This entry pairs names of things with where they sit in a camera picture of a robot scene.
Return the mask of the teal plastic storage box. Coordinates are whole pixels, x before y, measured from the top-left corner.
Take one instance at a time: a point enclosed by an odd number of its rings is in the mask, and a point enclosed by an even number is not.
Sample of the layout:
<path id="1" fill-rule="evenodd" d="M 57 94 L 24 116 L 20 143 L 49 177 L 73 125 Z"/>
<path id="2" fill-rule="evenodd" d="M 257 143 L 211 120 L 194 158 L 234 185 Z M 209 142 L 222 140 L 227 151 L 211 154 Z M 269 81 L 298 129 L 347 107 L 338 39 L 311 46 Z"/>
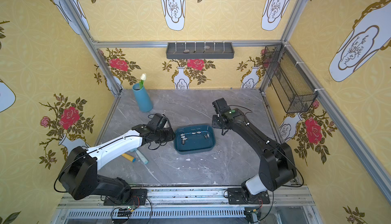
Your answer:
<path id="1" fill-rule="evenodd" d="M 180 127 L 175 135 L 174 148 L 181 155 L 207 152 L 216 145 L 214 131 L 209 124 Z"/>

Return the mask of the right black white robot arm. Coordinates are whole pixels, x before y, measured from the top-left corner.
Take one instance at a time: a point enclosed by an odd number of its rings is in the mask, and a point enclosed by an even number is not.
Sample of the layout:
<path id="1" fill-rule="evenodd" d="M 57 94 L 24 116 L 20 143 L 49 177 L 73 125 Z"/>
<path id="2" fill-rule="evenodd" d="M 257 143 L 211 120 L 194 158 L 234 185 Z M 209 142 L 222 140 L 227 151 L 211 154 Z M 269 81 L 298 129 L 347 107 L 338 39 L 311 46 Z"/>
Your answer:
<path id="1" fill-rule="evenodd" d="M 250 195 L 266 190 L 275 191 L 297 177 L 292 149 L 286 143 L 279 144 L 259 130 L 240 109 L 231 108 L 224 98 L 212 103 L 216 114 L 212 127 L 225 135 L 233 130 L 256 152 L 260 159 L 258 174 L 246 180 L 242 187 Z"/>

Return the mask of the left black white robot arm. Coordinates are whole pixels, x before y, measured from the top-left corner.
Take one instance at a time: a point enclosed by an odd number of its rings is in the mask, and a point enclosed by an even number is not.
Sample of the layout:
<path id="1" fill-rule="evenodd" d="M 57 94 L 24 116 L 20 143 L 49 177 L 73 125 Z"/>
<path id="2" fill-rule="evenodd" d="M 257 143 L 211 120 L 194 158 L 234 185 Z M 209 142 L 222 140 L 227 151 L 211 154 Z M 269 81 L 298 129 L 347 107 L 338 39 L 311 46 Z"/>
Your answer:
<path id="1" fill-rule="evenodd" d="M 115 205 L 127 204 L 133 197 L 131 186 L 122 178 L 99 175 L 99 170 L 139 147 L 156 143 L 159 146 L 175 139 L 170 120 L 164 114 L 154 114 L 148 124 L 139 124 L 106 143 L 87 149 L 77 146 L 68 155 L 55 183 L 75 200 L 90 195 L 105 196 Z"/>

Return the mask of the teal blue vase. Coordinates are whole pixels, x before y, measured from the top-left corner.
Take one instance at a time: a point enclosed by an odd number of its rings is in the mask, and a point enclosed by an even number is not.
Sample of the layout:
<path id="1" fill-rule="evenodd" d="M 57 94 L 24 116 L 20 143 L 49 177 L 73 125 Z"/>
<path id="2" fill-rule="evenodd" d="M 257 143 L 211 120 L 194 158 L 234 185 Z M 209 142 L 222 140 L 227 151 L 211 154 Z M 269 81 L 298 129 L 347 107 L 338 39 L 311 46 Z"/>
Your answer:
<path id="1" fill-rule="evenodd" d="M 133 85 L 132 90 L 140 111 L 144 113 L 151 111 L 153 104 L 145 87 L 137 83 Z"/>

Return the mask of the light blue toy fork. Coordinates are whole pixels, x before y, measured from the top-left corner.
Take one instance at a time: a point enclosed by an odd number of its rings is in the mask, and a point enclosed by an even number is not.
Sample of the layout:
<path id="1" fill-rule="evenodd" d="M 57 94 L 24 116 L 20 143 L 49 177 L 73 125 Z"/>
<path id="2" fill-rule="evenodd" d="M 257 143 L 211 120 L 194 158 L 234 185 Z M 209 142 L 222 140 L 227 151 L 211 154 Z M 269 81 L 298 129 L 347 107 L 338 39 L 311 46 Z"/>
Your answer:
<path id="1" fill-rule="evenodd" d="M 139 157 L 139 159 L 142 161 L 144 165 L 147 165 L 149 163 L 148 159 L 145 157 L 145 155 L 138 149 L 135 149 L 135 153 Z"/>

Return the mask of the white tulip flower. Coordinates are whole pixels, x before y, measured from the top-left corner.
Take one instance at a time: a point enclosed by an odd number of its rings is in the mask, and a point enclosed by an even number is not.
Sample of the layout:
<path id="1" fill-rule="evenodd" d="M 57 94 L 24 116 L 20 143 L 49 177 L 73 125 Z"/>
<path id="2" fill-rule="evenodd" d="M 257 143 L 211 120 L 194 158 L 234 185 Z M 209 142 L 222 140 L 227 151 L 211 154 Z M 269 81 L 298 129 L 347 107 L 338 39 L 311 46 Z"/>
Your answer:
<path id="1" fill-rule="evenodd" d="M 143 73 L 140 77 L 140 82 L 139 82 L 139 89 L 141 90 L 144 87 L 144 82 L 147 78 L 147 75 Z"/>

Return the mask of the yellow handled toy tool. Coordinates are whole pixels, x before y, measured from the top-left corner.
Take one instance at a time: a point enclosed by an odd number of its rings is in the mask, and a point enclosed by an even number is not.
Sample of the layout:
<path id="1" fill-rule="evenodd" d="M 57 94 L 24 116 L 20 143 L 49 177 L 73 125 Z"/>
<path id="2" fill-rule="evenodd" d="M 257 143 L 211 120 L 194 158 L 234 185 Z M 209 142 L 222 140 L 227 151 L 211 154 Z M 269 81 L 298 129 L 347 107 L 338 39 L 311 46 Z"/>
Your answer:
<path id="1" fill-rule="evenodd" d="M 135 159 L 133 156 L 128 155 L 128 154 L 126 154 L 126 153 L 122 154 L 122 156 L 123 156 L 124 158 L 126 158 L 128 161 L 132 162 L 132 163 L 134 163 L 134 162 L 136 161 L 136 159 Z"/>

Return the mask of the grey wall shelf tray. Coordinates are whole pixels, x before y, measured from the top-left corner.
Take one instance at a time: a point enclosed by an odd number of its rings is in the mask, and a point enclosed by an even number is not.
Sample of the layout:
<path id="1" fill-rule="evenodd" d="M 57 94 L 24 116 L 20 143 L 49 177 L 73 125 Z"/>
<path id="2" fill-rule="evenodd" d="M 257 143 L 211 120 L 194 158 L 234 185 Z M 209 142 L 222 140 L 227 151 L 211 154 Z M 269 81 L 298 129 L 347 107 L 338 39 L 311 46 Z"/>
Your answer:
<path id="1" fill-rule="evenodd" d="M 232 42 L 226 41 L 183 41 L 167 45 L 167 59 L 233 59 Z"/>

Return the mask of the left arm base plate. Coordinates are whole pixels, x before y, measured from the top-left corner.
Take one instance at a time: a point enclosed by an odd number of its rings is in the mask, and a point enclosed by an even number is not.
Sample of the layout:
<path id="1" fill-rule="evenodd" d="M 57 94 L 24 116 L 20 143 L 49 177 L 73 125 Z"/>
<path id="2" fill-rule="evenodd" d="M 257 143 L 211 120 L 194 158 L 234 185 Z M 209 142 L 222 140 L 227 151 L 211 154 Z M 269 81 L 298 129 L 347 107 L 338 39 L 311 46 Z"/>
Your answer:
<path id="1" fill-rule="evenodd" d="M 146 203 L 148 190 L 146 188 L 136 188 L 126 191 L 118 199 L 105 197 L 104 206 L 143 206 Z"/>

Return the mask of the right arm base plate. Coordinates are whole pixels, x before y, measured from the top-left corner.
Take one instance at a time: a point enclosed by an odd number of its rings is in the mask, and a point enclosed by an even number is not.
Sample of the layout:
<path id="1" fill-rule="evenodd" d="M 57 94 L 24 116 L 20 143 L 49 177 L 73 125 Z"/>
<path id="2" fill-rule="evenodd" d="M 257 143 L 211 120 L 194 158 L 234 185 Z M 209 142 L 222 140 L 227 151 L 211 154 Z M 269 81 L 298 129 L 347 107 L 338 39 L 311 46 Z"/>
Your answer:
<path id="1" fill-rule="evenodd" d="M 270 204 L 270 198 L 267 191 L 258 194 L 251 194 L 243 188 L 228 188 L 224 192 L 224 197 L 228 199 L 230 205 L 263 205 Z"/>

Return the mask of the aluminium front rail frame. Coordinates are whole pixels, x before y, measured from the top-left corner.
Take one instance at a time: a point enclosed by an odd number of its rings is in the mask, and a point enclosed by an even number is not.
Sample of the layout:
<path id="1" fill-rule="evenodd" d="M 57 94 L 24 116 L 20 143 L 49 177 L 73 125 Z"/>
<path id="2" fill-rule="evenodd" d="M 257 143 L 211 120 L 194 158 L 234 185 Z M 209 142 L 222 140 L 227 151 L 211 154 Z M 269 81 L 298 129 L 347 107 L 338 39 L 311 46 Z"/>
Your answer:
<path id="1" fill-rule="evenodd" d="M 70 220 L 129 221 L 190 218 L 262 219 L 269 223 L 320 224 L 322 219 L 307 187 L 283 187 L 268 192 L 270 204 L 230 205 L 224 197 L 228 188 L 239 186 L 135 187 L 148 190 L 143 206 L 104 206 L 105 197 L 89 196 L 76 201 L 65 194 L 53 215 L 53 224 Z"/>

